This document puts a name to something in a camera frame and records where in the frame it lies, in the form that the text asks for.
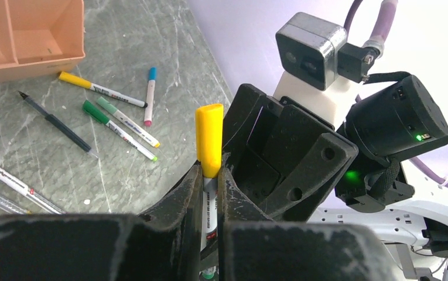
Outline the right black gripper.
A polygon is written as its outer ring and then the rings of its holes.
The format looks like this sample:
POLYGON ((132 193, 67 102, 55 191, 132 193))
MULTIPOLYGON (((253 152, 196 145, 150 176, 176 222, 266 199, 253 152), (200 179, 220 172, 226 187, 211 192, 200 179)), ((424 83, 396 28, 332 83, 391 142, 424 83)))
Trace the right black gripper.
POLYGON ((308 219, 344 172, 336 197, 358 212, 413 197, 401 163, 447 145, 448 124, 417 76, 373 74, 367 82, 390 86, 350 108, 343 136, 294 105, 259 115, 243 155, 243 192, 265 214, 308 219))

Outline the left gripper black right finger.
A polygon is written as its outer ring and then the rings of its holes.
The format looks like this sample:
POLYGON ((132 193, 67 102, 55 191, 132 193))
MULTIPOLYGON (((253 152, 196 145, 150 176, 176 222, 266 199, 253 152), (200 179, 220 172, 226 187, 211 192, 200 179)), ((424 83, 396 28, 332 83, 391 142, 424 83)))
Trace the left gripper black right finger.
POLYGON ((394 280, 392 260, 362 225, 273 221, 218 176, 220 280, 394 280))

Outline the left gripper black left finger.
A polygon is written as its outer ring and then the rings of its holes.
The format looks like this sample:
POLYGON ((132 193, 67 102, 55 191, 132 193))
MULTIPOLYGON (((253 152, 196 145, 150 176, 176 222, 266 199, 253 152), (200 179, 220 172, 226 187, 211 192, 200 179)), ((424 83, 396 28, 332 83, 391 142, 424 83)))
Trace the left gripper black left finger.
POLYGON ((0 216, 0 280, 196 280, 202 169, 141 214, 0 216))

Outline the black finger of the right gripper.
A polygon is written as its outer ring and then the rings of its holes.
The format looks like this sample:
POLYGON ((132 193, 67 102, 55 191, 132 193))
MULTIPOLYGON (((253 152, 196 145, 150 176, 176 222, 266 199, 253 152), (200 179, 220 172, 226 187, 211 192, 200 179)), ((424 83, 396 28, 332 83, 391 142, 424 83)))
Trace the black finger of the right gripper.
POLYGON ((241 84, 223 121, 223 165, 285 167, 284 107, 252 84, 241 84))

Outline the green tip pen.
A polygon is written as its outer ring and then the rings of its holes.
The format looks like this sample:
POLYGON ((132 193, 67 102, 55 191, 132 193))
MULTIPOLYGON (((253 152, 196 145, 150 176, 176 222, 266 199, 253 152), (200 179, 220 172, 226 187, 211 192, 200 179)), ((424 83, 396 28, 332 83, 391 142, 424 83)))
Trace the green tip pen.
POLYGON ((121 139, 123 139, 126 143, 136 149, 138 152, 142 153, 149 160, 156 162, 158 158, 150 152, 147 148, 141 145, 138 141, 136 141, 131 135, 125 132, 122 128, 120 128, 117 124, 115 124, 112 120, 109 119, 100 109, 98 109, 95 105, 93 105, 89 100, 85 100, 82 105, 83 111, 88 114, 92 119, 97 122, 105 125, 110 130, 112 130, 116 135, 118 135, 121 139))

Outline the yellow cap purple tip pen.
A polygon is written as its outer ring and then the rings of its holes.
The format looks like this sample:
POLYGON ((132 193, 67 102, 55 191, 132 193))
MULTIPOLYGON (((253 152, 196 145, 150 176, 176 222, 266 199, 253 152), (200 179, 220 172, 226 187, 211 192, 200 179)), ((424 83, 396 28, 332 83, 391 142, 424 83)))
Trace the yellow cap purple tip pen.
POLYGON ((17 177, 13 176, 12 174, 8 173, 2 167, 0 167, 0 181, 4 182, 7 186, 17 191, 19 194, 23 195, 28 200, 35 203, 40 208, 49 213, 55 213, 55 214, 66 213, 62 208, 58 207, 50 200, 43 197, 35 189, 29 187, 26 183, 24 183, 17 177))

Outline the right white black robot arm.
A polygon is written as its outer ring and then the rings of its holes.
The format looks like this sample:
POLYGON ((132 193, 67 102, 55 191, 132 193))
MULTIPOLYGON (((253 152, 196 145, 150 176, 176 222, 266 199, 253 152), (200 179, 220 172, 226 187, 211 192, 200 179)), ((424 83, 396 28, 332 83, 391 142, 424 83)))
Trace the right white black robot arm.
POLYGON ((336 129, 298 98, 240 85, 224 120, 218 233, 223 280, 432 280, 410 252, 448 259, 448 188, 415 156, 448 126, 413 75, 356 102, 336 129))

